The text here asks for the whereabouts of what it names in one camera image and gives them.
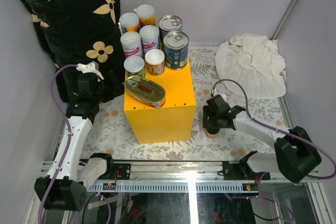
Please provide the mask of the orange blue lidded can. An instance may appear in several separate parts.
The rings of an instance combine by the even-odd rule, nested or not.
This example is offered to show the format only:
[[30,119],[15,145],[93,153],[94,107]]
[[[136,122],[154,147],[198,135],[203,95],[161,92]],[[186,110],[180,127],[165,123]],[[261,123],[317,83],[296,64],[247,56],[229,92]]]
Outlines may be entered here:
[[121,15],[119,24],[123,34],[129,31],[138,32],[140,30],[140,20],[135,13],[125,13]]

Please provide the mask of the brown can white lid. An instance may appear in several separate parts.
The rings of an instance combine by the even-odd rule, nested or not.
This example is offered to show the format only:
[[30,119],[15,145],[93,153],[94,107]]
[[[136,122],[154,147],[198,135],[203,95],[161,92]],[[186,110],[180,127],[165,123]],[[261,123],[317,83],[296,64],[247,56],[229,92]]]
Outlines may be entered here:
[[145,54],[146,70],[152,76],[160,76],[165,71],[165,55],[160,49],[151,49]]

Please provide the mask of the blue round tin can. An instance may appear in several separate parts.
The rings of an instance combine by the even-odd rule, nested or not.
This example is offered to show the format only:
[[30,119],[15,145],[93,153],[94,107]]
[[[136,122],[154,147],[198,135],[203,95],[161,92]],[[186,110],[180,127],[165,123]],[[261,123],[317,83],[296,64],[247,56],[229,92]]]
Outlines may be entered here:
[[159,32],[160,38],[171,31],[182,31],[183,22],[182,19],[176,15],[165,15],[159,20]]

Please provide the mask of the aluminium frame rail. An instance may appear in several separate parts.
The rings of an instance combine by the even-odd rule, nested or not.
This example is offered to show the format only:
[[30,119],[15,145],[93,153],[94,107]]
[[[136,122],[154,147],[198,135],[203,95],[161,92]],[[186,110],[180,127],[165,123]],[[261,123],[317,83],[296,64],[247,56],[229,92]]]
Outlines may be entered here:
[[[254,180],[225,180],[217,174],[222,170],[222,162],[175,162],[175,161],[122,161],[131,164],[129,180],[113,182],[98,178],[87,190],[97,193],[183,193],[191,182],[196,184],[198,193],[218,192],[252,196],[258,193]],[[260,180],[274,185],[289,183],[280,173],[263,173]]]

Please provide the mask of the black floral plush pillow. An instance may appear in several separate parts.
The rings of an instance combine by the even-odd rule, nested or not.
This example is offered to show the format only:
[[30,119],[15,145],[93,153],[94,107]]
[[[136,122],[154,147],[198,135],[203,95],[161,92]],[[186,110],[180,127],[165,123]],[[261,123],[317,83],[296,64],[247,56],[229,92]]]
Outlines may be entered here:
[[30,13],[42,50],[61,70],[56,84],[64,102],[79,93],[78,63],[96,62],[103,102],[124,93],[125,56],[118,21],[120,0],[20,0]]

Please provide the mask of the orange lidded front can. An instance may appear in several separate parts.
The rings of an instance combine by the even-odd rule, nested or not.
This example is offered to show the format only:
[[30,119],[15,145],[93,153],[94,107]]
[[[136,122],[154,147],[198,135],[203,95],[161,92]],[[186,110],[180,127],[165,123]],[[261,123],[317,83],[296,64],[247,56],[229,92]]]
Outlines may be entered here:
[[135,9],[135,13],[139,17],[140,27],[146,25],[156,25],[155,9],[151,5],[140,5]]

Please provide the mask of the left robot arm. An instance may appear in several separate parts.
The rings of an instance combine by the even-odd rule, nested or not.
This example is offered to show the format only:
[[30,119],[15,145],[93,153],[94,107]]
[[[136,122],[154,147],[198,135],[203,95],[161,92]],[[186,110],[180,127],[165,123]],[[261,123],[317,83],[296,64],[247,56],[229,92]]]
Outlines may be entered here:
[[56,158],[47,175],[36,179],[35,192],[46,210],[80,211],[87,190],[98,178],[116,173],[111,154],[94,153],[79,169],[81,151],[92,128],[102,98],[103,81],[99,74],[82,73],[79,94],[68,104],[66,127]]

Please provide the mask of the yellow wooden shelf box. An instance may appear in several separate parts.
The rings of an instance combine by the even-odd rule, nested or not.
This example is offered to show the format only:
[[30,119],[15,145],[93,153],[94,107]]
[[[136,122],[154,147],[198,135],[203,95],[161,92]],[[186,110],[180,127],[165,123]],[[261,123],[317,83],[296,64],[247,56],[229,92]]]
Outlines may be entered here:
[[190,64],[181,70],[166,68],[160,76],[145,77],[161,85],[166,101],[152,108],[124,94],[124,113],[140,144],[186,141],[191,137],[196,101]]

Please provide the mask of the red white lidded can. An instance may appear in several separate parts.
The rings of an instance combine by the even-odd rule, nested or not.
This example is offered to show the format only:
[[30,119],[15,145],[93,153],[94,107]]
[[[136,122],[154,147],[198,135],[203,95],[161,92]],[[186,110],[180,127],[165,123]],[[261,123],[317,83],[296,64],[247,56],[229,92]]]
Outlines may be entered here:
[[120,41],[126,58],[131,56],[139,56],[143,58],[143,48],[139,33],[128,31],[121,35]]

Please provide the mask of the dark round tin can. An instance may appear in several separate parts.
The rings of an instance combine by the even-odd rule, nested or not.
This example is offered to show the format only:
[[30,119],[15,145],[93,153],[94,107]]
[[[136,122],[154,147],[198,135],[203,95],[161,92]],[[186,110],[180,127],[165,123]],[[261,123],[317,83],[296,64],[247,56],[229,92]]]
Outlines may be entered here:
[[175,30],[163,37],[165,64],[172,70],[181,70],[187,64],[189,37],[186,33]]

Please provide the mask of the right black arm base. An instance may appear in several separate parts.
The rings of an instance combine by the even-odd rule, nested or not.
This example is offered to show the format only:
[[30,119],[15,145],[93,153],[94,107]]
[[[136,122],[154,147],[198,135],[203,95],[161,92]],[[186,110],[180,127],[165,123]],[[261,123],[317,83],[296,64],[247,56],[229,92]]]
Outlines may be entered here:
[[251,151],[239,161],[222,161],[222,170],[217,174],[225,180],[260,180],[264,172],[253,172],[247,164],[247,161],[256,154],[258,154],[257,151]]

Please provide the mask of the grey lidded small can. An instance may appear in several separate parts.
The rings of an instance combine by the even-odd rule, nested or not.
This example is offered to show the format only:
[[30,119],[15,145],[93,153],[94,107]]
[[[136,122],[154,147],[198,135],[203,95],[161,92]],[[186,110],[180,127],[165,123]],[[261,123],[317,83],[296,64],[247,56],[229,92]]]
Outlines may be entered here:
[[124,61],[124,69],[128,76],[145,77],[145,64],[140,56],[129,56]]

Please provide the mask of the floral patterned table mat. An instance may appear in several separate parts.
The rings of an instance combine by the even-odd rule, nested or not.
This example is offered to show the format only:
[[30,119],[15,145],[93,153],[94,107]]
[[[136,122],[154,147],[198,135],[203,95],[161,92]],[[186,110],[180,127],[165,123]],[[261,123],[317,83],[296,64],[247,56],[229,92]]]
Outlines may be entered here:
[[202,128],[202,107],[218,80],[214,65],[217,47],[191,47],[188,57],[196,99],[191,137],[185,141],[139,144],[123,111],[124,97],[100,104],[93,127],[81,151],[86,159],[93,153],[110,153],[114,159],[169,161],[233,161],[250,151],[270,153],[272,148],[239,131],[222,129],[215,138]]

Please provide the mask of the gold oval tin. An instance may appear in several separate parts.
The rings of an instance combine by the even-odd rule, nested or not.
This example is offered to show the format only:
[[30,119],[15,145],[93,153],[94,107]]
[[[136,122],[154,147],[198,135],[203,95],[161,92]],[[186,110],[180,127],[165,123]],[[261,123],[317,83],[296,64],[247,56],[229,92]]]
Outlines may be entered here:
[[219,129],[207,127],[205,128],[205,134],[209,138],[215,138],[219,133]]
[[124,86],[129,96],[152,108],[161,108],[166,102],[165,89],[142,76],[128,77]]

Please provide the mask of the white crumpled cloth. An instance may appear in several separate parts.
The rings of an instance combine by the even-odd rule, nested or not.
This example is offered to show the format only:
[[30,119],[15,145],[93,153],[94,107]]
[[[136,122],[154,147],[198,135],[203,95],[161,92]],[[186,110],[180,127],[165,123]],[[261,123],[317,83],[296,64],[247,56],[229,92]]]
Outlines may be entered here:
[[273,99],[286,94],[286,63],[278,40],[244,34],[222,43],[215,55],[220,79],[238,82],[249,98]]

